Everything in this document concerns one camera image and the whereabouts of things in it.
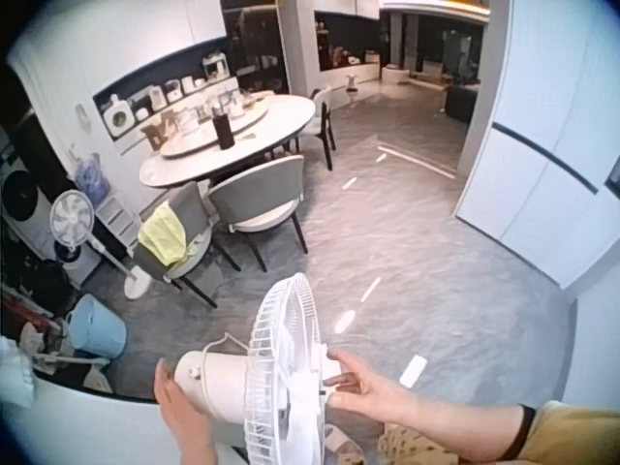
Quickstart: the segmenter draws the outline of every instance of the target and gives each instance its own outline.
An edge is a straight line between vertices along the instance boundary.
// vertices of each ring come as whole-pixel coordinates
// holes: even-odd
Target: dining table
[[[217,139],[207,138],[202,144],[195,135],[181,135],[169,144],[165,154],[153,152],[142,163],[140,182],[149,187],[167,188],[232,169],[294,138],[316,112],[312,100],[296,95],[264,97],[255,106],[254,111],[247,111],[245,116],[232,121],[235,140],[232,147],[222,150]],[[210,120],[203,124],[213,125]],[[201,130],[211,134],[208,126]]]

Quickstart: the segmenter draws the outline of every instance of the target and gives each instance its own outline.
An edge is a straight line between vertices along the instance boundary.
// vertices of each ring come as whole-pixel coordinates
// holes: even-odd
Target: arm
[[[341,351],[329,356],[340,361],[345,372],[325,381],[337,386],[328,399],[330,407],[415,429],[462,458],[500,460],[521,428],[521,406],[470,407],[428,399],[378,375],[354,356]]]
[[[208,416],[194,408],[162,360],[157,363],[154,391],[162,418],[181,450],[181,465],[217,465]]]
[[[523,407],[472,407],[411,394],[399,424],[474,462],[503,458],[523,421]]]

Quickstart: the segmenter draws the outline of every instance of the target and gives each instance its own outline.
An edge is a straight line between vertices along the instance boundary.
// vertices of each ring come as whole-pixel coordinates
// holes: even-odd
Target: yellow sleeve
[[[549,402],[537,412],[518,460],[541,465],[617,465],[620,412]]]

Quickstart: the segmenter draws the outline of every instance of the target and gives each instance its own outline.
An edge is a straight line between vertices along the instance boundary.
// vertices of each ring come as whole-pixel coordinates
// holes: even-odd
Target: blue bucket
[[[91,294],[70,312],[69,337],[74,349],[99,357],[117,358],[127,342],[125,323]]]

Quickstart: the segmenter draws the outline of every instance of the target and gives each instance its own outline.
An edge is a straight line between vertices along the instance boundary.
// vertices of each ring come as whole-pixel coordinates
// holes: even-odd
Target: hand
[[[162,359],[155,370],[155,398],[159,402],[164,423],[170,429],[181,452],[190,455],[211,454],[211,422],[197,411]]]
[[[370,419],[402,424],[414,404],[414,396],[398,383],[375,373],[364,361],[343,351],[327,354],[340,362],[343,374],[325,380],[337,386],[327,400],[334,409],[363,414]]]

